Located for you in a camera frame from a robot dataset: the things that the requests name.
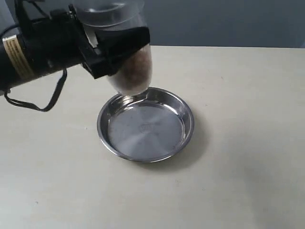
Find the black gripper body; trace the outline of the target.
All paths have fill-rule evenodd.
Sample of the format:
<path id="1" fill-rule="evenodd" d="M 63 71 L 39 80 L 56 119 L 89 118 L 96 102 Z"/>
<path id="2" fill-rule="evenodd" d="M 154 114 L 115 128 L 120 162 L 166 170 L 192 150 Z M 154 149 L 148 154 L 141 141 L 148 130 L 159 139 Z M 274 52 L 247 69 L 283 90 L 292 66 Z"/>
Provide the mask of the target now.
<path id="1" fill-rule="evenodd" d="M 89 43 L 84 26 L 75 8 L 41 11 L 42 18 L 31 20 L 22 3 L 19 4 L 20 79 L 37 79 L 82 64 L 95 79 L 116 74 L 119 70 L 117 31 L 94 31 L 97 46 Z"/>

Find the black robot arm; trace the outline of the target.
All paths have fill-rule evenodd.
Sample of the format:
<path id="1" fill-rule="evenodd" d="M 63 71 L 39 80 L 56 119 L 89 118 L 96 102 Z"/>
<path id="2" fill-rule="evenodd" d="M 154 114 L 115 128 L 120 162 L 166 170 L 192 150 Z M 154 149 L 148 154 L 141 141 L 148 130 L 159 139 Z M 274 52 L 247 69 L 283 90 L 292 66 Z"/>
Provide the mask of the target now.
<path id="1" fill-rule="evenodd" d="M 0 39 L 0 88 L 7 91 L 75 65 L 98 79 L 118 72 L 150 42 L 141 0 L 75 0 L 31 19 L 14 2 L 19 33 Z"/>

